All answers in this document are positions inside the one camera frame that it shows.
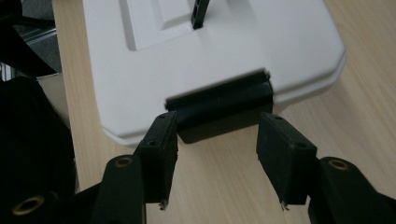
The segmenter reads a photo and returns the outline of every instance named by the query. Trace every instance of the gray floor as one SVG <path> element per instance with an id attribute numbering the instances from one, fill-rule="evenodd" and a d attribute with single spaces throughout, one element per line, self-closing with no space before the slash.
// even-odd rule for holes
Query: gray floor
<path id="1" fill-rule="evenodd" d="M 50 0 L 24 0 L 22 1 L 23 16 L 41 20 L 54 20 L 52 3 Z M 32 30 L 28 27 L 15 27 L 20 35 Z M 62 72 L 59 55 L 58 39 L 56 35 L 31 44 L 32 50 L 50 67 L 57 72 Z"/>

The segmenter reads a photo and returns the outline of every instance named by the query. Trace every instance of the black chair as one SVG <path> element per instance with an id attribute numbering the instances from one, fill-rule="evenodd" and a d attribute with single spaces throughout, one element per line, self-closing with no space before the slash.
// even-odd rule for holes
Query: black chair
<path id="1" fill-rule="evenodd" d="M 31 77 L 55 74 L 56 71 L 30 49 L 13 25 L 42 30 L 55 28 L 54 21 L 23 17 L 20 0 L 0 0 L 0 62 Z"/>

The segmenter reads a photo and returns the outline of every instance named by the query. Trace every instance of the wooden table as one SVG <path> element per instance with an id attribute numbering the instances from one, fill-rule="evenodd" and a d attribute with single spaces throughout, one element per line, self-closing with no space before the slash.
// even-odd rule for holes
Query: wooden table
<path id="1" fill-rule="evenodd" d="M 396 2 L 326 0 L 348 55 L 325 93 L 280 115 L 318 147 L 318 157 L 356 164 L 377 191 L 396 198 Z M 82 189 L 106 162 L 132 149 L 101 130 L 81 0 L 53 0 Z M 148 223 L 309 223 L 306 206 L 282 212 L 255 146 L 258 127 L 179 144 L 169 207 L 148 205 Z"/>

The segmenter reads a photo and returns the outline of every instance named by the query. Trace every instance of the light wood tabletop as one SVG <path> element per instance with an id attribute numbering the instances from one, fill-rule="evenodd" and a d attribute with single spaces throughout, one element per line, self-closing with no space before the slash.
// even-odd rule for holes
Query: light wood tabletop
<path id="1" fill-rule="evenodd" d="M 81 0 L 52 4 L 85 189 L 101 181 L 107 161 L 133 150 L 101 129 Z M 328 91 L 280 116 L 318 147 L 319 158 L 351 161 L 377 191 L 396 198 L 396 1 L 326 4 L 346 44 L 345 70 Z M 163 212 L 148 204 L 148 223 L 309 223 L 307 206 L 282 212 L 257 160 L 257 131 L 256 125 L 191 145 L 180 141 L 169 206 Z"/>

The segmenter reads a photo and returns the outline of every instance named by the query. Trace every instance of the wood grain surface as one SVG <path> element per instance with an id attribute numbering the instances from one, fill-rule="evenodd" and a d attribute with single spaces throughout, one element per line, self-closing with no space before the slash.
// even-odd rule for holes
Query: wood grain surface
<path id="1" fill-rule="evenodd" d="M 280 113 L 318 147 L 318 157 L 357 165 L 375 189 L 396 198 L 396 1 L 327 0 L 348 61 L 325 93 Z M 81 0 L 53 0 L 82 189 L 106 162 L 132 149 L 101 130 Z M 309 223 L 306 206 L 282 212 L 257 160 L 258 127 L 179 144 L 170 204 L 148 204 L 148 223 Z"/>

